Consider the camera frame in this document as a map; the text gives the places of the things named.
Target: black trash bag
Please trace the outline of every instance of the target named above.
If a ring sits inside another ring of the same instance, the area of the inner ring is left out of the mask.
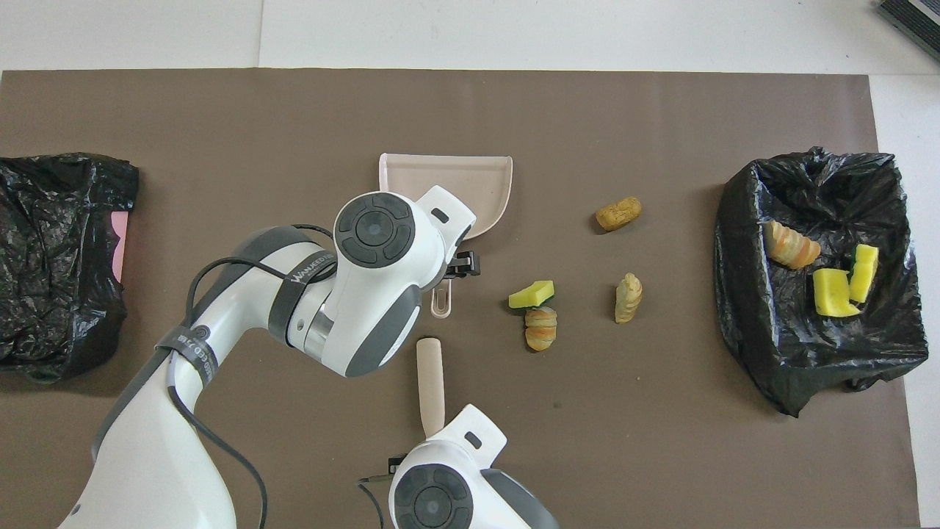
[[[0,371],[74,377],[118,346],[111,214],[133,208],[137,168],[85,153],[0,158],[0,179]]]
[[[781,413],[797,417],[822,389],[862,391],[927,359],[905,200],[894,155],[819,147],[755,160],[725,184],[714,237],[718,321],[731,355]],[[770,261],[769,220],[818,241],[820,257],[800,270]],[[862,313],[820,316],[812,272],[851,270],[860,243],[879,249]]]

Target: sponge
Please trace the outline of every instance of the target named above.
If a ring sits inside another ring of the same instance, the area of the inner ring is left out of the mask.
[[[865,303],[878,270],[878,249],[869,245],[855,247],[852,276],[849,278],[849,299]]]
[[[849,303],[849,272],[835,268],[820,268],[813,272],[813,293],[816,312],[823,316],[844,318],[859,311]]]
[[[509,307],[511,309],[538,307],[554,295],[555,283],[553,281],[535,281],[531,286],[510,295]]]

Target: robot end effector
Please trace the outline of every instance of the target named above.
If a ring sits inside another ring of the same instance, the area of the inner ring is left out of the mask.
[[[457,246],[476,220],[440,186],[417,201],[388,192],[350,200],[334,227],[337,275],[332,292],[316,308],[293,310],[290,334],[300,343],[286,342],[344,377],[375,371],[408,336],[423,292],[445,276],[479,273],[473,252],[455,259]],[[301,299],[295,307],[304,304]],[[302,338],[292,332],[303,327]]]
[[[558,529],[518,481],[491,468],[506,436],[467,405],[401,462],[388,494],[397,529]]]

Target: croissant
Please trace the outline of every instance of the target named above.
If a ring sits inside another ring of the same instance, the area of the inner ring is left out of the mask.
[[[617,285],[617,303],[614,305],[614,321],[627,323],[636,316],[636,308],[643,300],[643,284],[635,275],[627,273]]]
[[[558,314],[551,307],[525,311],[525,342],[534,351],[544,351],[555,341]]]
[[[776,220],[763,223],[767,255],[791,270],[810,265],[820,256],[820,244]]]

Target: white surface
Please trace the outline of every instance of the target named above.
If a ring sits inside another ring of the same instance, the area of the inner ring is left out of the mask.
[[[940,64],[869,0],[3,0],[0,70],[415,67],[874,76],[881,149],[904,173],[937,344]],[[923,525],[940,526],[940,394],[905,377]]]
[[[904,377],[917,471],[920,523],[940,525],[940,76],[878,75],[870,79],[878,146],[897,155],[908,194],[923,303],[924,328],[933,345],[930,361]]]
[[[258,65],[261,0],[3,0],[0,70]]]
[[[869,0],[265,0],[259,65],[939,73]]]

